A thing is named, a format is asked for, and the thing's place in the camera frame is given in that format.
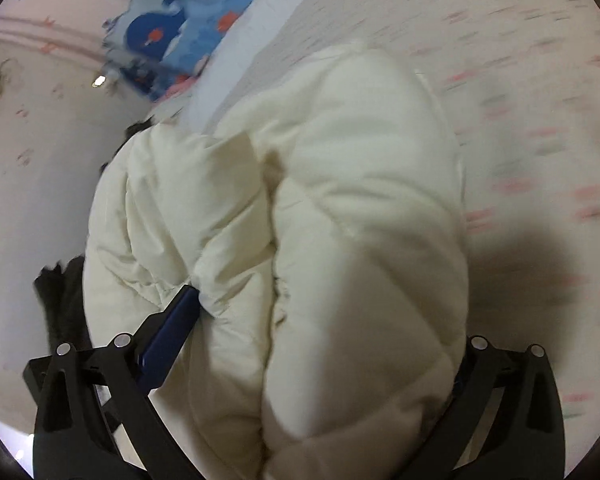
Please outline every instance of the white puffer jacket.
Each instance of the white puffer jacket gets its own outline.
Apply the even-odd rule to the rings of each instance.
[[[152,401],[208,480],[386,480],[450,393],[466,274],[454,135],[419,74],[354,43],[213,137],[136,135],[96,192],[84,300],[104,345],[201,291]]]

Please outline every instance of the metal screw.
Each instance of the metal screw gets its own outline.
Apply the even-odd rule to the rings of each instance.
[[[71,345],[69,343],[62,343],[58,348],[56,348],[56,353],[58,355],[65,355],[69,353],[71,350]]]
[[[489,346],[489,343],[485,338],[477,335],[471,338],[471,346],[476,350],[485,350]]]
[[[540,345],[531,345],[531,353],[536,357],[542,357],[544,356],[544,348]]]
[[[113,344],[118,348],[124,348],[129,343],[131,343],[131,336],[129,334],[118,334],[113,340]]]

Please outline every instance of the wall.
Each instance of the wall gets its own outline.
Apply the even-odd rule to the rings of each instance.
[[[0,40],[94,70],[104,63],[103,24],[126,11],[129,0],[4,0]]]
[[[145,116],[127,89],[92,88],[94,73],[0,42],[10,75],[0,99],[0,420],[32,431],[35,406],[20,378],[47,354],[32,281],[84,251],[99,167]]]

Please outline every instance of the white wall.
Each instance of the white wall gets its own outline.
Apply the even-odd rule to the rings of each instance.
[[[32,282],[43,266],[84,251],[98,169],[144,118],[149,103],[127,89],[94,89],[94,73],[0,42],[11,81],[0,99],[0,420],[32,431],[21,380],[47,354]]]

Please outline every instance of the bed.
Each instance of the bed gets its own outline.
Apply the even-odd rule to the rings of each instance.
[[[278,14],[280,1],[255,0],[190,94],[158,110],[181,108],[192,131],[210,132],[239,98],[330,44],[365,38],[410,54],[468,167],[469,332],[548,349],[569,472],[600,435],[600,10],[593,0],[303,0]]]

